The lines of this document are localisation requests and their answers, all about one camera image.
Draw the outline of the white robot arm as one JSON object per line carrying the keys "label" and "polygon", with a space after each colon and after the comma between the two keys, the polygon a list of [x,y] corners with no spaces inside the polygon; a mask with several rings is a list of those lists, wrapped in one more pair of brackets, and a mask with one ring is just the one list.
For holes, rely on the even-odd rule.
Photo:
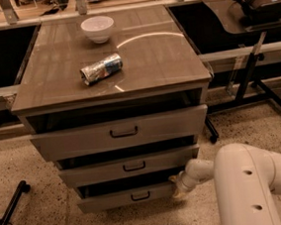
{"label": "white robot arm", "polygon": [[216,187],[221,225],[281,225],[273,196],[281,194],[281,154],[228,144],[213,161],[194,158],[170,177],[182,197],[207,180]]}

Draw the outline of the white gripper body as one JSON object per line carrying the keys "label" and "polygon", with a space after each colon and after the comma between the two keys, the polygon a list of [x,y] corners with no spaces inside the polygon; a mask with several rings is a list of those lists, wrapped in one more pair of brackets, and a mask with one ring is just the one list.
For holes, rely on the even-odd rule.
{"label": "white gripper body", "polygon": [[180,193],[188,193],[196,187],[196,180],[186,171],[182,171],[177,175],[176,186]]}

